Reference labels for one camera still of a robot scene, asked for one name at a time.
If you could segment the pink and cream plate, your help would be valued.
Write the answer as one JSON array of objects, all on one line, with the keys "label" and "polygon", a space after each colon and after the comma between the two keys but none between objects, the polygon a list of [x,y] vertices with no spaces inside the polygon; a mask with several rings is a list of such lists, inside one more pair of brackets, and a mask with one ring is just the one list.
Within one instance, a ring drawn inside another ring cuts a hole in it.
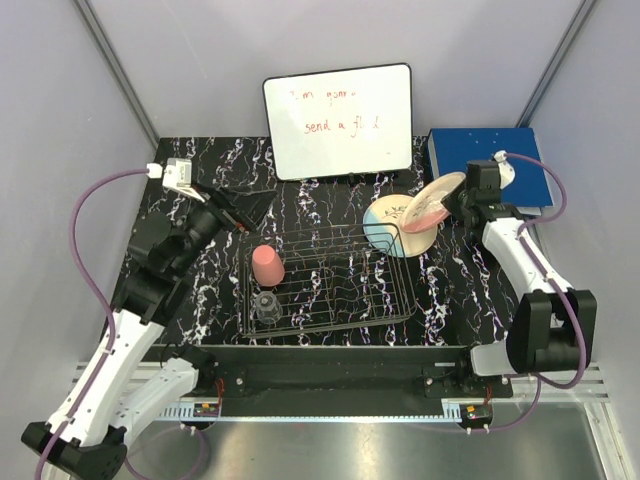
[{"label": "pink and cream plate", "polygon": [[442,200],[465,180],[462,172],[453,172],[437,178],[422,189],[407,205],[399,225],[405,233],[415,234],[430,230],[449,216]]}]

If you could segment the pink plastic cup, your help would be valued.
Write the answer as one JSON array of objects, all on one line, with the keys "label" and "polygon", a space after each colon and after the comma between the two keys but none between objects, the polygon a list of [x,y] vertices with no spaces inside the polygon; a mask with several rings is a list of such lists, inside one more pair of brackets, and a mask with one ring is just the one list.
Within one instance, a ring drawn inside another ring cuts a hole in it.
[{"label": "pink plastic cup", "polygon": [[275,287],[285,276],[284,264],[270,245],[260,245],[253,250],[252,271],[256,281],[264,287]]}]

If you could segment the blue and cream plate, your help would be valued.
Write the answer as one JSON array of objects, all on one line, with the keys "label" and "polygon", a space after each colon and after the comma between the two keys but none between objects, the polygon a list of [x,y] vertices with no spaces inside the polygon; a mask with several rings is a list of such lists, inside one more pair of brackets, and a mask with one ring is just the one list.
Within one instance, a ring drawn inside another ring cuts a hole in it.
[{"label": "blue and cream plate", "polygon": [[425,253],[435,243],[437,227],[415,234],[399,228],[399,221],[411,200],[409,195],[386,195],[367,208],[363,231],[374,248],[390,256],[410,258]]}]

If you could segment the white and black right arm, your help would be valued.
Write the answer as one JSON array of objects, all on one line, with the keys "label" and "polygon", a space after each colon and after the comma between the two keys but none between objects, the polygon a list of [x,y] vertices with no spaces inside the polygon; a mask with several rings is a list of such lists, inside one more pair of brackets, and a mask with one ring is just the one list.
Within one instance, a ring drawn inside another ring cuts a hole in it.
[{"label": "white and black right arm", "polygon": [[465,180],[443,200],[497,260],[519,300],[506,338],[471,348],[470,362],[454,371],[454,384],[472,397],[488,387],[490,377],[532,375],[568,390],[582,380],[591,359],[597,301],[543,255],[529,234],[538,221],[524,220],[503,202],[502,165],[495,159],[468,162]]}]

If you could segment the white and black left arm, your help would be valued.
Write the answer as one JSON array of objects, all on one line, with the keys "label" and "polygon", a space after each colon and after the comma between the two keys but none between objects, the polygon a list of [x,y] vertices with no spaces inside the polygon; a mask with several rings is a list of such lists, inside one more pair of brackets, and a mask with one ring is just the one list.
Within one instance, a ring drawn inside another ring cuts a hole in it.
[{"label": "white and black left arm", "polygon": [[123,394],[183,303],[190,267],[219,232],[256,231],[275,196],[273,190],[198,187],[182,224],[152,212],[137,225],[128,245],[132,270],[113,301],[103,304],[108,328],[97,350],[58,410],[22,434],[22,443],[39,456],[37,477],[51,464],[77,479],[113,478],[167,405],[214,388],[214,356],[186,344],[142,387]]}]

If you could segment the blue binder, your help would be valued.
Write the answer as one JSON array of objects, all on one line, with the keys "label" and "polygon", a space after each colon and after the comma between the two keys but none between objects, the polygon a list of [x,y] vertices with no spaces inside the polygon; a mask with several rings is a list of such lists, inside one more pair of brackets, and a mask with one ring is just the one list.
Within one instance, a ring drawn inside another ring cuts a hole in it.
[{"label": "blue binder", "polygon": [[[531,128],[434,128],[427,141],[427,158],[433,179],[465,172],[472,160],[489,160],[496,152],[526,155],[541,161]],[[539,215],[553,205],[544,170],[520,159],[509,159],[515,180],[503,190],[503,201],[526,213]]]}]

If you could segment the clear drinking glass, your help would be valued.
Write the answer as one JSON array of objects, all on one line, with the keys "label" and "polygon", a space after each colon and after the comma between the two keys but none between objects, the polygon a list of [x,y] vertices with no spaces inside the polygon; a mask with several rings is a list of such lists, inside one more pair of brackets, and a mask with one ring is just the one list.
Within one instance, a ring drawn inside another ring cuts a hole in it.
[{"label": "clear drinking glass", "polygon": [[261,291],[254,299],[255,318],[258,322],[272,326],[282,316],[282,306],[271,291]]}]

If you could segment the small whiteboard with red writing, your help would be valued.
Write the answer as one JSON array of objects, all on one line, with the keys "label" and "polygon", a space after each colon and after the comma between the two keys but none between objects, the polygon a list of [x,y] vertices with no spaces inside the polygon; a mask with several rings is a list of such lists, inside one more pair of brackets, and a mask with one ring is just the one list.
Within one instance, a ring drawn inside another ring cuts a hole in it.
[{"label": "small whiteboard with red writing", "polygon": [[412,163],[406,63],[272,77],[262,91],[281,181],[405,170]]}]

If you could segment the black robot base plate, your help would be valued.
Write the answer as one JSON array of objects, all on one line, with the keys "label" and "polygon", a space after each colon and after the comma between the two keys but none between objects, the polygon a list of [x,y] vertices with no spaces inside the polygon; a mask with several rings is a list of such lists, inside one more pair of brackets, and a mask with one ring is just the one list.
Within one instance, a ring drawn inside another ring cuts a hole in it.
[{"label": "black robot base plate", "polygon": [[444,399],[509,399],[501,377],[472,373],[465,347],[207,345],[195,394],[222,389],[224,417],[441,415]]}]

